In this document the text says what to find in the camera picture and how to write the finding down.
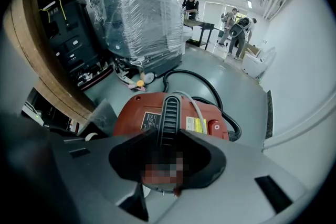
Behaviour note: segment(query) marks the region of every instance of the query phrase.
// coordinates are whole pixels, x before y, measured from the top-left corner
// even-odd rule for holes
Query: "black hose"
[[[214,94],[215,99],[216,99],[217,104],[218,104],[218,107],[220,109],[223,109],[222,100],[219,97],[219,94],[216,91],[216,89],[212,86],[212,84],[208,80],[206,80],[205,78],[203,78],[202,76],[200,76],[199,74],[197,74],[195,72],[192,72],[192,71],[189,71],[189,70],[175,69],[175,70],[171,70],[171,71],[167,72],[166,75],[164,75],[164,77],[163,77],[163,84],[164,84],[164,90],[163,90],[163,92],[167,92],[168,91],[168,80],[167,80],[167,78],[171,74],[173,74],[173,73],[186,73],[186,74],[193,75],[193,76],[197,77],[198,79],[202,80],[210,88],[210,90]]]
[[[192,97],[195,101],[199,101],[205,104],[212,104],[215,105],[214,103],[211,103],[210,101],[202,98],[202,97]],[[239,124],[232,119],[228,114],[226,114],[222,109],[218,108],[219,111],[222,114],[222,117],[226,119],[226,121],[232,126],[234,132],[229,131],[229,140],[234,142],[237,141],[241,136],[242,136],[242,129],[240,128]]]
[[[202,97],[192,97],[192,98],[195,101],[199,101],[199,102],[202,102],[202,103],[205,103],[205,104],[211,104],[211,105],[214,105],[214,106],[218,107],[218,109],[220,110],[220,112],[222,114],[222,117],[234,129],[234,132],[229,131],[229,140],[232,141],[232,142],[237,141],[241,137],[241,135],[242,135],[242,129],[240,128],[240,126],[238,125],[238,123],[234,119],[232,119],[228,114],[226,114],[223,111],[222,100],[219,97],[219,94],[216,91],[216,89],[212,86],[212,84],[208,80],[206,80],[205,78],[203,78],[202,76],[200,76],[199,74],[197,74],[195,72],[188,71],[188,70],[176,69],[176,70],[169,71],[169,72],[166,73],[166,75],[164,75],[164,77],[163,77],[163,84],[164,84],[164,90],[163,90],[163,92],[167,92],[168,91],[168,80],[167,80],[167,78],[168,78],[169,75],[171,75],[173,73],[186,73],[186,74],[193,75],[193,76],[199,78],[200,80],[202,80],[210,88],[210,90],[212,91],[212,93],[215,96],[215,99],[216,99],[218,105],[215,105],[214,103],[211,103],[210,101],[208,101],[208,100],[206,100],[206,99],[204,99]]]

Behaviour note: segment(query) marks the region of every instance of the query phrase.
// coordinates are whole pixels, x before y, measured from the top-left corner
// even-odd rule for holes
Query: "black label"
[[[146,112],[145,117],[142,121],[141,129],[147,129],[147,128],[159,128],[160,123],[160,114],[155,114],[151,112]]]

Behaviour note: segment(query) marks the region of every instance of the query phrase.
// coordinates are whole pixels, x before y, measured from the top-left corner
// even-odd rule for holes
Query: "plastic wrap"
[[[135,66],[152,66],[181,53],[181,0],[90,0],[95,27],[109,50]]]

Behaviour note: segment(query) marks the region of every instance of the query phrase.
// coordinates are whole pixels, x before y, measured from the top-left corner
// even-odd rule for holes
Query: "gray floor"
[[[186,48],[178,69],[194,71],[206,78],[218,91],[224,111],[239,123],[243,131],[236,143],[261,150],[266,135],[267,98],[255,80],[223,62],[223,58],[194,46]],[[162,78],[147,86],[147,92],[162,90]],[[209,89],[198,79],[187,74],[172,74],[169,77],[169,92],[175,90],[185,91],[191,96],[204,97],[215,103]],[[106,98],[118,115],[132,96],[143,92],[132,92],[118,80],[115,73],[112,73],[85,93],[96,104]]]

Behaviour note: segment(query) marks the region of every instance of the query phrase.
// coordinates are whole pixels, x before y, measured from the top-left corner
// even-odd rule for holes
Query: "yellow cord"
[[[67,17],[65,17],[65,13],[64,13],[64,10],[63,10],[63,7],[62,7],[61,0],[59,0],[59,5],[61,6],[61,9],[62,9],[62,12],[63,12],[64,19],[67,20]]]
[[[40,10],[42,10],[43,12],[47,12],[48,13],[48,23],[50,23],[50,15],[49,15],[49,10],[50,8],[48,8],[48,9],[42,9],[42,8],[40,8]]]

